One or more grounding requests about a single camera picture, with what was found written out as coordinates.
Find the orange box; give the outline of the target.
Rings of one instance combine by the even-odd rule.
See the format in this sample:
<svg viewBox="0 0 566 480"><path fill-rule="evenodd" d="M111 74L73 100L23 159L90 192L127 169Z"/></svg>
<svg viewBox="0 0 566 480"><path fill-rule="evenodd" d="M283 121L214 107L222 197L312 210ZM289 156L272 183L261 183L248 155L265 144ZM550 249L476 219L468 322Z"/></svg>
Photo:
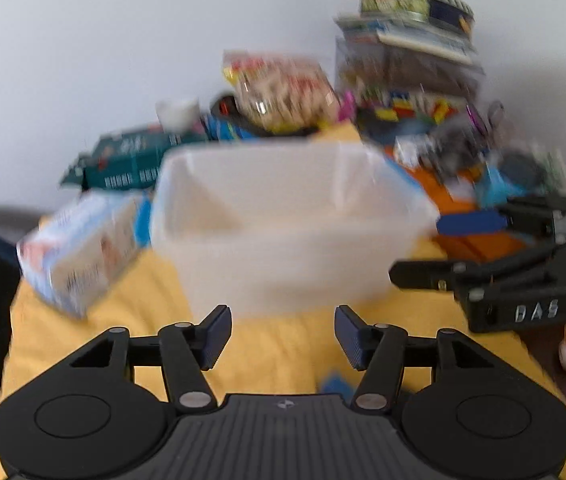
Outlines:
<svg viewBox="0 0 566 480"><path fill-rule="evenodd" d="M477 206L473 198L464 198L460 192L450 193L438 182L433 174L423 168L404 170L424 188L430 199L437 205L440 214L460 214L474 211ZM507 232L474 234L467 236L435 235L434 242L451 259L488 262L513 255L528 247L524 240Z"/></svg>

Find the blue small box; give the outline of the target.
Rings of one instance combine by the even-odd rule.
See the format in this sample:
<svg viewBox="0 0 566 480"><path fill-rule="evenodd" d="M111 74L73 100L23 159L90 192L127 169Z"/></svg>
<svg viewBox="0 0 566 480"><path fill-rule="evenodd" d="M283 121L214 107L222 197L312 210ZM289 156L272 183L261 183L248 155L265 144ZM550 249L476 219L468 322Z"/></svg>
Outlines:
<svg viewBox="0 0 566 480"><path fill-rule="evenodd" d="M504 204L511 197L525 196L528 191L503 177L495 166L484 167L475 183L476 202L479 208L487 209Z"/></svg>

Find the blue building block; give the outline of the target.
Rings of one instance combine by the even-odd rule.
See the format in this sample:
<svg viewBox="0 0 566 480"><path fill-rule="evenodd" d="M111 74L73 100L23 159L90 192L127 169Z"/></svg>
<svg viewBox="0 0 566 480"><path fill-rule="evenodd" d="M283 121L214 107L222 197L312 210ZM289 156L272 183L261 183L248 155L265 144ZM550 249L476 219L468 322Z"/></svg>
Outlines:
<svg viewBox="0 0 566 480"><path fill-rule="evenodd" d="M318 385L318 393L338 394L338 396L341 396L342 400L344 400L347 404L352 401L355 392L356 385L340 373L329 374Z"/></svg>

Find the white plastic bin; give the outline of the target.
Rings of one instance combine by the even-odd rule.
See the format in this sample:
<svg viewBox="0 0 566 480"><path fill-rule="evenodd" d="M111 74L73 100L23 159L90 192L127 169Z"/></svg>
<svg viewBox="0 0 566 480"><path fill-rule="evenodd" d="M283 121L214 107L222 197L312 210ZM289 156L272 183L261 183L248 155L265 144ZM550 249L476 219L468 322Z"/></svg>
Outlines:
<svg viewBox="0 0 566 480"><path fill-rule="evenodd" d="M195 318L360 304L429 235L423 188L360 142L245 142L164 156L150 244L176 268Z"/></svg>

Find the baby wipes pack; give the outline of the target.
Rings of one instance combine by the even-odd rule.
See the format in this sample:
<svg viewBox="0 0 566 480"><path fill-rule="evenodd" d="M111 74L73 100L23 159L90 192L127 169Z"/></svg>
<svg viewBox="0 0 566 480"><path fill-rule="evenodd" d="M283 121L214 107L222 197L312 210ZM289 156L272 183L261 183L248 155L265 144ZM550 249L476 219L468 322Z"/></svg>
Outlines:
<svg viewBox="0 0 566 480"><path fill-rule="evenodd" d="M22 275L47 304L74 318L110 289L140 250L141 192L81 194L16 245Z"/></svg>

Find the clear box of toys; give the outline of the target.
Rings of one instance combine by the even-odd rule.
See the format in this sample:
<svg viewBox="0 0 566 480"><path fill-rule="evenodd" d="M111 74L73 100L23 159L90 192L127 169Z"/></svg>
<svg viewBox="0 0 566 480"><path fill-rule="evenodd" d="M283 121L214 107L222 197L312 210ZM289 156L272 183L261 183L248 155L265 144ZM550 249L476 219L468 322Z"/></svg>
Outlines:
<svg viewBox="0 0 566 480"><path fill-rule="evenodd" d="M467 39L397 14L340 14L335 87L361 108L442 122L480 90L484 69Z"/></svg>

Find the dark green box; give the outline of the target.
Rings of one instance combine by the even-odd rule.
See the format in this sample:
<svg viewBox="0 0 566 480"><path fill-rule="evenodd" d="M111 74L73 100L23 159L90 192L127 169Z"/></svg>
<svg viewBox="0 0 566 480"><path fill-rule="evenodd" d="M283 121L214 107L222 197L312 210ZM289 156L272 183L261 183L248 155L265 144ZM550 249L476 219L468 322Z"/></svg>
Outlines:
<svg viewBox="0 0 566 480"><path fill-rule="evenodd" d="M172 148L204 143L204 130L170 133L158 125L101 136L89 153L81 153L60 179L61 186L107 191L145 190L158 178L164 155Z"/></svg>

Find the snack bag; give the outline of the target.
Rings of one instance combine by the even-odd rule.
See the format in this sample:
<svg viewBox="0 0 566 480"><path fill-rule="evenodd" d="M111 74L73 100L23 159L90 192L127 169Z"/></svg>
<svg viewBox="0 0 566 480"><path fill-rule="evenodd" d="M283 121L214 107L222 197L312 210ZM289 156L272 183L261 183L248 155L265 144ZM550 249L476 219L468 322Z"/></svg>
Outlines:
<svg viewBox="0 0 566 480"><path fill-rule="evenodd" d="M222 70L238 110L266 131L292 133L338 122L340 99L312 58L226 51Z"/></svg>

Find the round tin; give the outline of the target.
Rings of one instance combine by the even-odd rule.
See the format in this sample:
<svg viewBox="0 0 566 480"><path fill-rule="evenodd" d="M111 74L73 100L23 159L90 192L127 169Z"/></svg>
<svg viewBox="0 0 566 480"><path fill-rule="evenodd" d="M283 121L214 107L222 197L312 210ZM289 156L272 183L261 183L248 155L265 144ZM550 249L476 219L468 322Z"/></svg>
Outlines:
<svg viewBox="0 0 566 480"><path fill-rule="evenodd" d="M472 38L475 15L463 0L360 0L360 12L400 16Z"/></svg>

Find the white cup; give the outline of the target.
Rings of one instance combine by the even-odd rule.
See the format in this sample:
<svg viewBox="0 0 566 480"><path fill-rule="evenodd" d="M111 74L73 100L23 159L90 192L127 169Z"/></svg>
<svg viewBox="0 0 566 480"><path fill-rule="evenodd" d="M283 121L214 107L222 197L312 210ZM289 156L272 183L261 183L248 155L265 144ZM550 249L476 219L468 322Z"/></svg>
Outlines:
<svg viewBox="0 0 566 480"><path fill-rule="evenodd" d="M198 99L159 101L155 110L161 128L171 133L191 130L200 112Z"/></svg>

